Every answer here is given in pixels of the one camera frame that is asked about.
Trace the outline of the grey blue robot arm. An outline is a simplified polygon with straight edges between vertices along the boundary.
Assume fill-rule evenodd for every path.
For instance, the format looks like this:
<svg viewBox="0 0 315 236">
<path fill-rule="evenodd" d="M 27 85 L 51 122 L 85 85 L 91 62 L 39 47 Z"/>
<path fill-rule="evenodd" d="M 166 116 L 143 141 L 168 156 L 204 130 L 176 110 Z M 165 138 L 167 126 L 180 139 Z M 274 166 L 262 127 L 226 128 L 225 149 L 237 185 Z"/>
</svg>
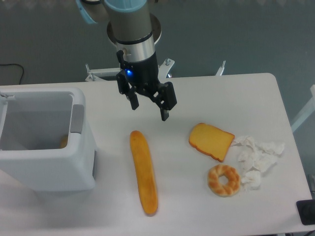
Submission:
<svg viewBox="0 0 315 236">
<path fill-rule="evenodd" d="M 78 8 L 88 23 L 96 23 L 106 12 L 116 41 L 120 72 L 116 75 L 120 94 L 139 106 L 137 95 L 148 97 L 160 108 L 161 119 L 177 104 L 171 82 L 159 81 L 154 31 L 145 0 L 78 0 Z"/>
</svg>

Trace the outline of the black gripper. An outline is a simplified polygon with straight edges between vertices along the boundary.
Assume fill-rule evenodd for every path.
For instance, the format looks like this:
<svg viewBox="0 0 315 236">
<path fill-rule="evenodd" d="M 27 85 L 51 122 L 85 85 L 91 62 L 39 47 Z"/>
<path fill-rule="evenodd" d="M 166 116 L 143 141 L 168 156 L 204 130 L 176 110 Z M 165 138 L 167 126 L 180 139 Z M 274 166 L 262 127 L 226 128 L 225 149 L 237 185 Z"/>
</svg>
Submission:
<svg viewBox="0 0 315 236">
<path fill-rule="evenodd" d="M 156 53 L 138 62 L 125 61 L 123 55 L 124 52 L 119 51 L 121 71 L 116 75 L 119 93 L 126 96 L 133 110 L 139 107 L 135 92 L 149 97 L 159 107 L 162 121 L 166 121 L 169 111 L 177 104 L 177 98 L 171 82 L 160 83 L 158 80 Z"/>
</svg>

